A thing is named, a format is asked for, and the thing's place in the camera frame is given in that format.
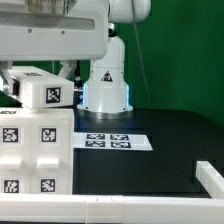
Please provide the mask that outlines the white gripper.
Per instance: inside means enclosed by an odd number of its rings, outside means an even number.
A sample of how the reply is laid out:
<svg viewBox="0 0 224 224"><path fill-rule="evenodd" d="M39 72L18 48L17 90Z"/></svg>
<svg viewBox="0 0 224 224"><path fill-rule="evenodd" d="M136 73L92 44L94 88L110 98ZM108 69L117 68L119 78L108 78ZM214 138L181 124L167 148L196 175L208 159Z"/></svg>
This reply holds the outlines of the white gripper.
<svg viewBox="0 0 224 224"><path fill-rule="evenodd" d="M69 80L77 59L108 46L108 0L0 0L0 61L61 61Z"/></svg>

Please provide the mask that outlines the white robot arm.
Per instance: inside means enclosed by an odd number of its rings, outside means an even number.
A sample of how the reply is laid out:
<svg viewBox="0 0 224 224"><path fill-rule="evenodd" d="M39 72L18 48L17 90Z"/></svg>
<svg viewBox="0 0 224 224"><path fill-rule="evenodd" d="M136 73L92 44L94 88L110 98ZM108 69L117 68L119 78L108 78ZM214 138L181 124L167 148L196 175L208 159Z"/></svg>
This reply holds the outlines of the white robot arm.
<svg viewBox="0 0 224 224"><path fill-rule="evenodd" d="M78 110L99 118L129 113L125 45L114 25L141 22L150 9L151 0L0 0L0 90L32 110L68 106L69 78L88 60Z"/></svg>

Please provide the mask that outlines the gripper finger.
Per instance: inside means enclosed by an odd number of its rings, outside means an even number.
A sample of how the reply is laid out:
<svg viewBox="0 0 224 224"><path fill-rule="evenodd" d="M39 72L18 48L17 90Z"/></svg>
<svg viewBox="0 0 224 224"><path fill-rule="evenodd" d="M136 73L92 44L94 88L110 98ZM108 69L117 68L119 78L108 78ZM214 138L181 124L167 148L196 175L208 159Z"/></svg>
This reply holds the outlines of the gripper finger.
<svg viewBox="0 0 224 224"><path fill-rule="evenodd" d="M3 92L7 95L13 94L13 78L10 75L12 69L11 61L0 61L0 77L3 80Z"/></svg>

